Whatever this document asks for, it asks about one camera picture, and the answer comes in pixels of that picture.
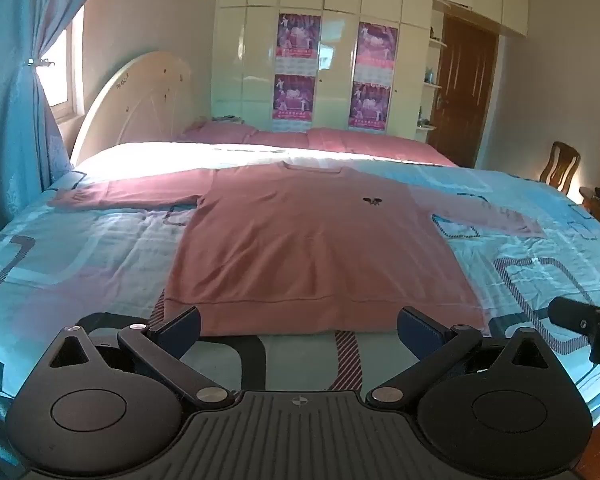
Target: screw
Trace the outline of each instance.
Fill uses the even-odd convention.
[[[398,388],[385,386],[383,388],[376,388],[371,396],[378,402],[389,404],[391,402],[398,402],[404,394]]]
[[[202,400],[202,402],[208,402],[209,404],[213,404],[215,402],[222,402],[225,400],[229,394],[223,388],[202,388],[196,396]]]

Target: pink pillow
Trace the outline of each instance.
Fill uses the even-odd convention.
[[[201,144],[243,144],[247,136],[257,132],[248,124],[207,121],[195,124],[181,134],[181,142],[199,142]]]
[[[302,148],[309,147],[307,134],[301,132],[285,132],[275,134],[257,130],[244,139],[244,144],[257,144],[258,146],[275,146],[277,148]]]
[[[309,147],[312,150],[356,153],[440,166],[455,166],[432,146],[417,140],[332,128],[312,128],[308,135]]]

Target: window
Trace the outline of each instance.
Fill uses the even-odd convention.
[[[42,59],[48,60],[52,65],[36,69],[56,120],[84,113],[81,102],[83,22],[84,7],[42,55]]]

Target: curtain tieback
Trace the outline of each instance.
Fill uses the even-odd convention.
[[[27,59],[27,66],[54,66],[55,63],[53,61],[49,61],[48,59]]]

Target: ribbed plate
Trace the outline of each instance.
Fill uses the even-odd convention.
[[[117,478],[475,479],[430,454],[402,415],[368,409],[353,392],[247,392],[237,406],[197,414],[154,462]],[[572,473],[553,477],[576,479]]]

